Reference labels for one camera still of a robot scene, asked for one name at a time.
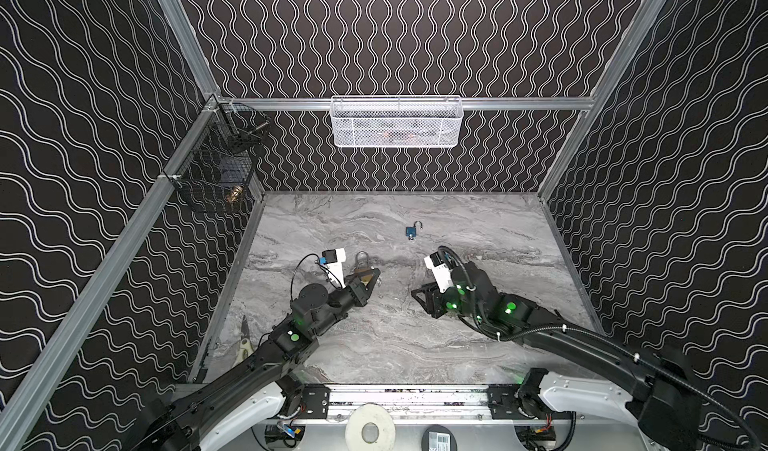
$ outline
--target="gray marble surface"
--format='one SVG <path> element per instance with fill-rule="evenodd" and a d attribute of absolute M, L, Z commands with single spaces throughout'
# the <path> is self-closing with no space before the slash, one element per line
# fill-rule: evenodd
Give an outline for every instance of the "gray marble surface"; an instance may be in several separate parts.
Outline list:
<path fill-rule="evenodd" d="M 405 226 L 415 220 L 424 228 L 408 241 Z M 536 366 L 594 376 L 550 353 L 488 340 L 454 317 L 429 317 L 410 291 L 434 281 L 423 258 L 438 245 L 477 263 L 499 291 L 591 327 L 533 195 L 269 195 L 206 380 L 234 362 L 243 315 L 256 346 L 289 310 L 296 263 L 335 247 L 346 249 L 345 273 L 354 255 L 367 251 L 381 278 L 366 307 L 321 337 L 320 349 L 297 372 L 307 382 L 513 383 Z M 294 294 L 312 282 L 324 277 L 307 259 Z"/>

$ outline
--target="roll of tape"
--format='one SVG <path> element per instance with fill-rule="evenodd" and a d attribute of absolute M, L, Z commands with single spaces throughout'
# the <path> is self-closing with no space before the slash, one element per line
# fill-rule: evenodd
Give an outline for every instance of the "roll of tape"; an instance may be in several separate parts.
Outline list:
<path fill-rule="evenodd" d="M 367 424 L 376 425 L 376 431 Z M 395 447 L 395 422 L 378 404 L 363 404 L 350 415 L 344 431 L 350 451 L 392 451 Z"/>

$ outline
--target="basket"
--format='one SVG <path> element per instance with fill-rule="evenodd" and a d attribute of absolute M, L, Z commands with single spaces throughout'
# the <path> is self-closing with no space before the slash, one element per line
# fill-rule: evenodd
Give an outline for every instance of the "basket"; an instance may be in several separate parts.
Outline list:
<path fill-rule="evenodd" d="M 330 117 L 342 148 L 452 148 L 464 109 L 459 96 L 333 96 Z"/>
<path fill-rule="evenodd" d="M 269 129 L 269 120 L 241 129 L 212 121 L 170 180 L 194 212 L 250 212 L 254 204 L 249 185 L 256 168 L 256 147 Z"/>

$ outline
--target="wavy line wallpaper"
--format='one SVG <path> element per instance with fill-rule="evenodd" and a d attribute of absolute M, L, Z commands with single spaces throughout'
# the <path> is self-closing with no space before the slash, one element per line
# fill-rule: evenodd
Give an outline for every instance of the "wavy line wallpaper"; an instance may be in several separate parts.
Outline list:
<path fill-rule="evenodd" d="M 174 194 L 24 449 L 120 449 L 139 411 L 187 382 L 247 221 Z"/>
<path fill-rule="evenodd" d="M 587 96 L 640 0 L 182 3 L 226 96 Z"/>
<path fill-rule="evenodd" d="M 682 347 L 764 443 L 767 63 L 768 0 L 669 0 L 549 202 L 608 334 Z"/>
<path fill-rule="evenodd" d="M 0 409 L 204 99 L 155 0 L 0 0 Z"/>
<path fill-rule="evenodd" d="M 255 116 L 234 109 L 241 126 Z M 536 192 L 578 112 L 466 112 L 450 149 L 338 148 L 327 112 L 267 114 L 256 174 L 270 191 Z"/>

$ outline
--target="barcode label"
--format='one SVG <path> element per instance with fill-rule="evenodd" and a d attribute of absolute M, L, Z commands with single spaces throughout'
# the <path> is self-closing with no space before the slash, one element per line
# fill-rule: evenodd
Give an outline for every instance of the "barcode label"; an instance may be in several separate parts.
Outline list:
<path fill-rule="evenodd" d="M 451 435 L 430 431 L 429 451 L 451 451 Z"/>

